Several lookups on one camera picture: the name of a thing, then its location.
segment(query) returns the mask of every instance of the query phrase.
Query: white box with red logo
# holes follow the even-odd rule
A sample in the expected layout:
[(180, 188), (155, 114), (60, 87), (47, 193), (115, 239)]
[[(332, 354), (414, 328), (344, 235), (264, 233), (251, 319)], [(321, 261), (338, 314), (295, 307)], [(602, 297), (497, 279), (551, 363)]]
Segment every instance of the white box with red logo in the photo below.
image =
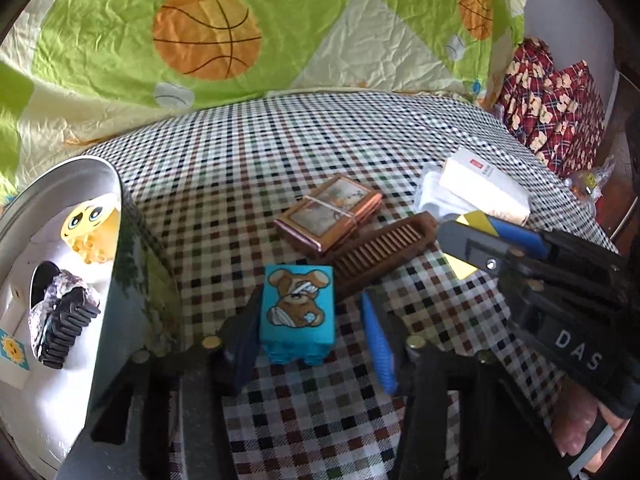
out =
[(481, 156), (459, 148), (442, 170), (440, 185), (487, 215), (524, 225), (529, 218), (529, 192)]

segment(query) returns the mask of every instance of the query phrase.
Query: yellow tag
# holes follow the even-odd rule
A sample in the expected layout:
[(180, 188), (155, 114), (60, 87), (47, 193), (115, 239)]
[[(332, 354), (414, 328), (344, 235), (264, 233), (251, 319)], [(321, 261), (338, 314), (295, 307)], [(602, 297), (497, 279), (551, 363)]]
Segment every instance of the yellow tag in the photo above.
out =
[[(460, 215), (456, 219), (456, 222), (460, 222), (461, 224), (478, 229), (483, 233), (487, 233), (493, 236), (498, 235), (498, 233), (494, 229), (494, 226), (491, 225), (491, 222), (489, 222), (489, 219), (482, 211), (472, 211), (471, 213)], [(453, 270), (453, 273), (459, 280), (468, 278), (469, 276), (471, 276), (471, 274), (478, 270), (477, 267), (454, 258), (453, 256), (450, 256), (450, 254), (445, 254), (444, 257), (447, 260), (447, 263), (450, 265), (451, 270)]]

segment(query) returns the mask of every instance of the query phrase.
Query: sun sticker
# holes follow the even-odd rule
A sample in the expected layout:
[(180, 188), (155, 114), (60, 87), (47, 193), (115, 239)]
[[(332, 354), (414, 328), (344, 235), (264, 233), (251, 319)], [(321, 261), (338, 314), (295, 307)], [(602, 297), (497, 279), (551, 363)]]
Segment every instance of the sun sticker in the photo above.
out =
[(458, 0), (462, 24), (475, 40), (486, 40), (494, 29), (492, 0)]
[(7, 335), (2, 336), (1, 342), (7, 357), (15, 364), (21, 365), (24, 362), (24, 352), (22, 348), (20, 348), (20, 345), (18, 345), (12, 337)]
[(153, 24), (156, 51), (176, 72), (218, 81), (258, 59), (262, 35), (242, 0), (167, 0)]

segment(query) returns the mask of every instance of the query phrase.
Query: table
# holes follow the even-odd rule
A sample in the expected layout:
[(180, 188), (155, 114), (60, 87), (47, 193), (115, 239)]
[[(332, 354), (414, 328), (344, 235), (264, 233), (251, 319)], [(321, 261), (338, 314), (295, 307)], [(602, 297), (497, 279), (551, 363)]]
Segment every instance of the table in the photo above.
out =
[[(168, 248), (184, 301), (186, 343), (216, 331), (264, 279), (267, 263), (303, 263), (273, 220), (335, 173), (384, 194), (364, 228), (404, 218), (423, 164), (458, 146), (511, 175), (532, 197), (529, 225), (612, 244), (560, 180), (491, 115), (435, 96), (296, 94), (201, 110), (140, 128), (89, 152), (111, 161)], [(505, 328), (495, 281), (457, 280), (440, 251), (382, 279), (386, 307), (444, 350), (491, 349), (550, 423), (562, 373)], [(403, 403), (373, 374), (355, 298), (336, 306), (323, 366), (270, 366), (225, 403), (240, 478), (386, 478)], [(449, 407), (447, 476), (457, 471), (458, 406)], [(180, 478), (179, 444), (175, 472)]]

